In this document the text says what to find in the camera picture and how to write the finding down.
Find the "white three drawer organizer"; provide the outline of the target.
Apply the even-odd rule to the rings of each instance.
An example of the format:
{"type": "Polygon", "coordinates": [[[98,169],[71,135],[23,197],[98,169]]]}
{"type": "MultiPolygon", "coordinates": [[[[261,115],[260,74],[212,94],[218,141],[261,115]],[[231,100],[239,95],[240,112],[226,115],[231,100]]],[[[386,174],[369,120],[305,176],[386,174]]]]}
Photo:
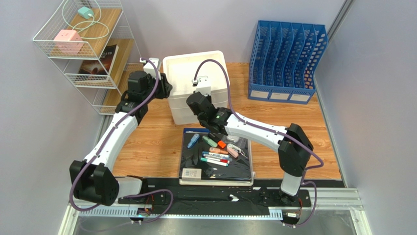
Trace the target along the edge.
{"type": "MultiPolygon", "coordinates": [[[[186,99],[195,91],[192,79],[199,65],[207,59],[216,60],[226,68],[224,54],[219,50],[167,56],[162,60],[163,71],[173,86],[168,103],[176,125],[198,122],[186,104],[186,99]]],[[[206,62],[200,68],[198,76],[208,76],[211,80],[211,99],[214,106],[227,108],[229,96],[222,69],[216,63],[206,62]]]]}

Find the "blue cap marker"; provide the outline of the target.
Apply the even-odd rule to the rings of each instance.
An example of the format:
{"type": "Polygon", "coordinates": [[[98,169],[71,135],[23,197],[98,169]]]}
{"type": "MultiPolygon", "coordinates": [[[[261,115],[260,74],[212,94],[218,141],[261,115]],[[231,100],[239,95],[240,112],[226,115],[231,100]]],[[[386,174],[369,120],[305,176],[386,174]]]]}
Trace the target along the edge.
{"type": "Polygon", "coordinates": [[[212,152],[206,152],[206,151],[202,151],[202,154],[203,156],[207,155],[211,157],[216,157],[216,158],[221,158],[221,159],[225,159],[228,161],[232,161],[232,158],[229,155],[225,155],[225,154],[212,153],[212,152]]]}

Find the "red cap marker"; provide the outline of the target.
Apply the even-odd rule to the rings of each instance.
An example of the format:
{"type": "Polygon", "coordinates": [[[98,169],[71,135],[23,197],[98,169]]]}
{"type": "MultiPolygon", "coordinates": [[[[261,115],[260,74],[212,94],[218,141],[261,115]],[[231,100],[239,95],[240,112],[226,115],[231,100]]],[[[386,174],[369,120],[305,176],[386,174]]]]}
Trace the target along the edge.
{"type": "Polygon", "coordinates": [[[226,159],[222,159],[222,158],[212,156],[212,155],[208,155],[208,154],[204,154],[203,157],[206,158],[206,159],[213,160],[213,161],[219,161],[219,162],[223,162],[223,163],[227,163],[227,164],[230,163],[230,161],[228,161],[226,159]]]}

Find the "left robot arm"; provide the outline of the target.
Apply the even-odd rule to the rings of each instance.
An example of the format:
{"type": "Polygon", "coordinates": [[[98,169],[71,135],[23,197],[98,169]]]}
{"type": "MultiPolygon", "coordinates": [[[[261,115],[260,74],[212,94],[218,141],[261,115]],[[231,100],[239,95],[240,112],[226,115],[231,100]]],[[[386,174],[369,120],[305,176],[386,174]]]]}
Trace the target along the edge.
{"type": "Polygon", "coordinates": [[[145,180],[138,176],[116,177],[112,170],[125,142],[139,126],[153,99],[168,98],[172,85],[166,75],[153,77],[145,71],[134,71],[128,78],[128,89],[116,106],[113,120],[104,136],[82,161],[69,167],[70,204],[85,212],[100,205],[111,206],[117,199],[139,195],[145,180]]]}

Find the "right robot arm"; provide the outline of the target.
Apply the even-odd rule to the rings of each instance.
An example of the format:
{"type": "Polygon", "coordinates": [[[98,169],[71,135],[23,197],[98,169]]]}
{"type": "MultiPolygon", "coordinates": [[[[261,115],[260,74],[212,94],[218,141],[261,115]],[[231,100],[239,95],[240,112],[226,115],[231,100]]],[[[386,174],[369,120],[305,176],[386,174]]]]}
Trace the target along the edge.
{"type": "Polygon", "coordinates": [[[278,153],[284,172],[281,195],[294,200],[304,178],[313,146],[303,129],[292,123],[289,127],[272,126],[239,115],[229,108],[216,108],[200,92],[190,95],[186,104],[201,126],[215,134],[235,136],[257,142],[278,153]]]}

